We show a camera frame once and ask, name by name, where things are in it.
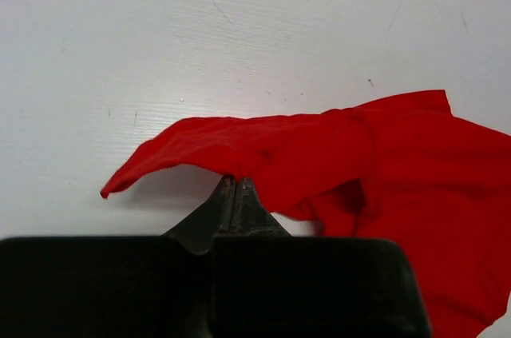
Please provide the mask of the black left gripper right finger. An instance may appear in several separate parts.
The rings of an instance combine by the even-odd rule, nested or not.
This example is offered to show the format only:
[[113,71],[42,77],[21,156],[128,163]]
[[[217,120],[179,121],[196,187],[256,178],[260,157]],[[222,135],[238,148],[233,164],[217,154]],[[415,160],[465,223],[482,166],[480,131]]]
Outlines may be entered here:
[[291,234],[264,208],[250,178],[242,178],[236,193],[229,222],[229,232],[248,237],[289,237]]

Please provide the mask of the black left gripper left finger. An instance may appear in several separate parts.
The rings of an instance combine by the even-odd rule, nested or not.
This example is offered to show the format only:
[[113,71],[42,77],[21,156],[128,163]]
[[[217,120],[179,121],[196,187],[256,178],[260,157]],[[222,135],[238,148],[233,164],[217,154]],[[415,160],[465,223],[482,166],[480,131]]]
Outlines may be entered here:
[[229,230],[236,179],[223,176],[208,199],[165,233],[194,255],[204,255],[214,237]]

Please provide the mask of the red t shirt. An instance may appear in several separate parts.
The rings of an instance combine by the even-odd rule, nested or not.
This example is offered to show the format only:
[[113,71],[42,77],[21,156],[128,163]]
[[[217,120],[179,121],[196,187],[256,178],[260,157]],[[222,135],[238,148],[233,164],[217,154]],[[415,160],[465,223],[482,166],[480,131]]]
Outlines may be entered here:
[[411,261],[436,337],[475,337],[510,294],[510,137],[446,93],[320,114],[190,117],[140,145],[101,195],[178,165],[249,177],[265,208],[329,237],[382,237]]

